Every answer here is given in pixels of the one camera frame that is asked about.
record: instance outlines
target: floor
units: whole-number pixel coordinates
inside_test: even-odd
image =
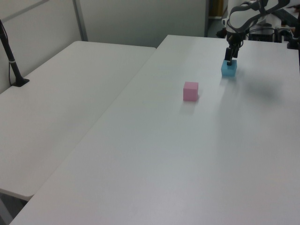
[[[223,15],[222,18],[227,17],[227,12]],[[219,30],[222,30],[224,28],[222,24],[222,19],[217,20],[217,19],[209,19],[208,20],[208,31],[207,31],[207,37],[209,38],[217,38],[216,32]]]
[[[0,198],[13,218],[15,218],[18,215],[18,213],[21,211],[21,209],[23,209],[23,207],[27,203],[26,201],[4,194],[0,194]],[[1,217],[0,225],[7,225],[4,223]]]

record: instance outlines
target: pink cube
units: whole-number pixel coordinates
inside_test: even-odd
[[[197,101],[198,100],[198,83],[185,82],[183,87],[183,101]]]

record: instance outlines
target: table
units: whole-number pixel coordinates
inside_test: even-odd
[[[0,192],[29,200],[155,48],[74,42],[0,95]]]
[[[227,45],[168,36],[12,225],[298,224],[298,51]]]

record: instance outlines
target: table leg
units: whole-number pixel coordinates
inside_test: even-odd
[[[3,219],[6,225],[9,225],[11,221],[13,221],[13,217],[10,215],[9,211],[5,207],[1,198],[0,198],[0,217]]]

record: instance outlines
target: black cable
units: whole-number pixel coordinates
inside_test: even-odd
[[[11,85],[11,81],[10,81],[10,63],[8,63],[8,81],[9,81],[9,85]]]
[[[274,28],[256,28],[249,31],[249,34],[252,32],[260,31],[260,30],[275,30]]]
[[[240,48],[244,45],[244,38],[242,37],[242,44],[240,45]]]
[[[7,41],[8,41],[8,34],[6,33],[6,30],[5,30],[4,26],[3,26],[3,24],[1,24],[1,27],[3,28],[4,33],[5,33],[5,36],[6,36],[6,39],[7,39]]]
[[[279,29],[278,29],[278,32],[280,32],[279,30],[286,30],[286,31],[290,31],[290,29],[288,29],[288,28],[279,28]]]
[[[6,30],[5,30],[4,26],[3,26],[3,24],[1,24],[1,27],[4,30],[6,39],[8,41],[8,34],[6,33]],[[9,81],[9,85],[12,86],[11,81],[10,81],[10,62],[8,62],[8,81]]]

